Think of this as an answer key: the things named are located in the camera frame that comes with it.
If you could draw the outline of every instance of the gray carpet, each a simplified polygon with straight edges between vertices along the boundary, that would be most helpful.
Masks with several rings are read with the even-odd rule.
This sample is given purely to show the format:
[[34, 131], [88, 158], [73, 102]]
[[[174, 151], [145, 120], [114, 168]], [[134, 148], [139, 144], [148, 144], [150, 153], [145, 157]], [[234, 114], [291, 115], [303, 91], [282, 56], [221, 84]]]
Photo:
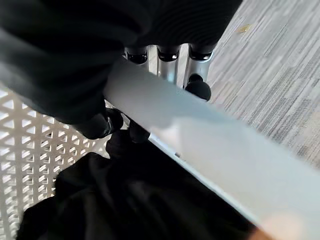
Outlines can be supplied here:
[[[208, 76], [215, 106], [317, 168], [319, 15], [319, 0], [245, 0], [215, 49]], [[186, 53], [183, 46], [180, 81]], [[154, 58], [151, 63], [154, 71]]]

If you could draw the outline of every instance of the perforated metal mesh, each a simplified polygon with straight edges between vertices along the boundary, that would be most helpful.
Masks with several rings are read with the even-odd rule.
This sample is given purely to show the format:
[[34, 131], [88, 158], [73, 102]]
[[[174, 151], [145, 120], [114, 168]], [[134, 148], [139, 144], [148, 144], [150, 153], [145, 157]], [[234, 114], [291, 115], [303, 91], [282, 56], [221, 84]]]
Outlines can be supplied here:
[[57, 173], [87, 152], [105, 155], [105, 142], [84, 138], [0, 88], [0, 240], [15, 236], [23, 210], [52, 196]]

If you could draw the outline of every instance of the black fabric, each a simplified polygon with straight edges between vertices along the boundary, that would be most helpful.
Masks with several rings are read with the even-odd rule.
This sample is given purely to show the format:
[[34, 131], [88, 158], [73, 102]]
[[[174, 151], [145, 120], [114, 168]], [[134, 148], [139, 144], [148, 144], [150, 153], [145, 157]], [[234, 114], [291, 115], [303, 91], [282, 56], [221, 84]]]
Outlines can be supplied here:
[[213, 45], [242, 0], [0, 0], [0, 81], [67, 124], [101, 112], [124, 47]]
[[114, 133], [26, 210], [17, 240], [245, 240], [254, 227], [150, 142]]

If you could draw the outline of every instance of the triangular hole pattern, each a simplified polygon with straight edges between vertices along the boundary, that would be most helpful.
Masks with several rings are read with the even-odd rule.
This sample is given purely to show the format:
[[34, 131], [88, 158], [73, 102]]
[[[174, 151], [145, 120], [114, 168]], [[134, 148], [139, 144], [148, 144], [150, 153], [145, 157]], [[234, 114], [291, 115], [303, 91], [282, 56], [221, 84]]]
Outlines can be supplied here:
[[50, 124], [54, 124], [55, 123], [55, 119], [53, 117], [49, 117], [46, 121], [48, 123], [50, 123]]
[[3, 124], [3, 126], [10, 128], [10, 129], [14, 129], [15, 128], [15, 121], [13, 121], [13, 120], [7, 121]]
[[61, 137], [61, 136], [63, 136], [64, 134], [66, 134], [66, 132], [65, 131], [58, 131], [58, 137]]
[[14, 109], [15, 108], [15, 104], [13, 100], [9, 100], [7, 102], [5, 102], [4, 104], [2, 104], [2, 106], [4, 106], [7, 109]]
[[0, 111], [0, 120], [5, 119], [7, 117], [9, 117], [8, 113]]
[[36, 134], [36, 127], [32, 126], [32, 127], [28, 128], [26, 130], [26, 132], [29, 133], [29, 134]]
[[28, 126], [28, 125], [30, 125], [30, 124], [31, 124], [31, 121], [30, 121], [30, 120], [22, 119], [22, 127], [23, 127], [23, 128], [26, 127], [26, 126]]
[[7, 145], [10, 145], [10, 146], [14, 146], [15, 145], [15, 138], [11, 137], [7, 141], [5, 141], [4, 143]]
[[47, 125], [42, 125], [41, 132], [44, 133], [44, 132], [48, 131], [49, 129], [50, 129], [49, 126], [47, 126]]
[[30, 136], [22, 136], [21, 137], [21, 143], [22, 144], [25, 144], [25, 143], [29, 142], [30, 140], [31, 140]]
[[27, 147], [28, 149], [35, 149], [35, 142], [34, 142], [34, 141], [29, 142], [29, 143], [26, 145], [26, 147]]
[[4, 139], [6, 136], [9, 136], [9, 132], [7, 131], [0, 131], [0, 140]]
[[54, 132], [51, 131], [51, 132], [47, 133], [47, 134], [45, 135], [45, 137], [46, 137], [46, 138], [49, 138], [49, 139], [52, 139], [52, 138], [53, 138], [53, 134], [54, 134]]
[[66, 143], [68, 141], [68, 136], [67, 135], [63, 136], [61, 138], [61, 141]]
[[5, 96], [8, 96], [8, 92], [7, 91], [3, 91], [0, 89], [0, 99], [5, 97]]
[[10, 149], [8, 147], [0, 147], [0, 156], [6, 155], [10, 152]]
[[16, 154], [14, 152], [9, 153], [7, 156], [5, 156], [6, 160], [15, 161], [16, 160]]
[[28, 111], [27, 114], [28, 114], [29, 116], [33, 117], [33, 118], [37, 117], [37, 112], [34, 111], [34, 110]]

